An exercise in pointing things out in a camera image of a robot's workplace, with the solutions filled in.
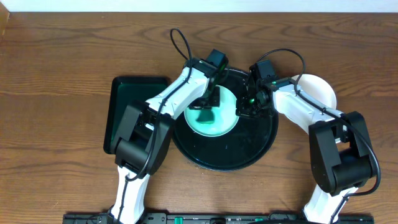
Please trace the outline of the green scouring sponge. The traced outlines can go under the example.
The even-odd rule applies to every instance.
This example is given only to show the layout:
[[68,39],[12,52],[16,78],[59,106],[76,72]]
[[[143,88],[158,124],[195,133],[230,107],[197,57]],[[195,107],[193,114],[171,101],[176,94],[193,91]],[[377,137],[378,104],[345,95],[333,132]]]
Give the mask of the green scouring sponge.
[[211,124],[215,121],[215,115],[212,110],[200,110],[196,122],[203,124]]

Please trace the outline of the mint green plate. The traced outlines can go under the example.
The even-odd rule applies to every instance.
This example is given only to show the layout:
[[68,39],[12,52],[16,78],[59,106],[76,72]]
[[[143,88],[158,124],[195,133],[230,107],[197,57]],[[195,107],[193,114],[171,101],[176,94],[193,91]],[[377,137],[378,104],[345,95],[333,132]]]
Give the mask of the mint green plate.
[[220,88],[220,106],[212,107],[215,115],[215,121],[211,124],[203,124],[196,122],[200,110],[191,110],[187,108],[184,111],[184,118],[188,126],[194,132],[206,137],[218,137],[232,130],[239,120],[236,115],[237,98],[232,91],[224,86]]

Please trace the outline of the white plate with green stain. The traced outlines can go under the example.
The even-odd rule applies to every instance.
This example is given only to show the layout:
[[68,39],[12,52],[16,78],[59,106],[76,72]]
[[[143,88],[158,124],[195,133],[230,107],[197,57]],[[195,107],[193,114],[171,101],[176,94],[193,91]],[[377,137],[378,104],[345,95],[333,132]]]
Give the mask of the white plate with green stain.
[[336,109],[337,99],[331,85],[321,77],[312,74],[303,74],[298,81],[303,95],[311,96],[329,108]]

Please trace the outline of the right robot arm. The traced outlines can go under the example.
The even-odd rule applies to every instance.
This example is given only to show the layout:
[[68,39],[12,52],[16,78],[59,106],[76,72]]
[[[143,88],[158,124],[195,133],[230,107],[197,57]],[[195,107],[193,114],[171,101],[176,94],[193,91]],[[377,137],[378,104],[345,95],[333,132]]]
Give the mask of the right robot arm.
[[352,197],[373,193],[381,170],[362,114],[336,109],[336,96],[324,79],[250,78],[238,88],[237,115],[261,118],[280,113],[309,137],[316,182],[303,214],[308,223],[336,223]]

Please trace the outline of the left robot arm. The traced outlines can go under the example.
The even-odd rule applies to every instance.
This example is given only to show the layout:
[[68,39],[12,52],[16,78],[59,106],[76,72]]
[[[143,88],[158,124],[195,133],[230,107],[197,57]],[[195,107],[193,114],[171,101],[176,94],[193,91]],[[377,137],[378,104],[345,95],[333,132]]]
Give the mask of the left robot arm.
[[165,90],[126,106],[109,147],[119,174],[110,223],[136,223],[141,218],[149,178],[167,155],[175,120],[196,102],[200,109],[209,107],[208,99],[227,66],[227,58],[188,59]]

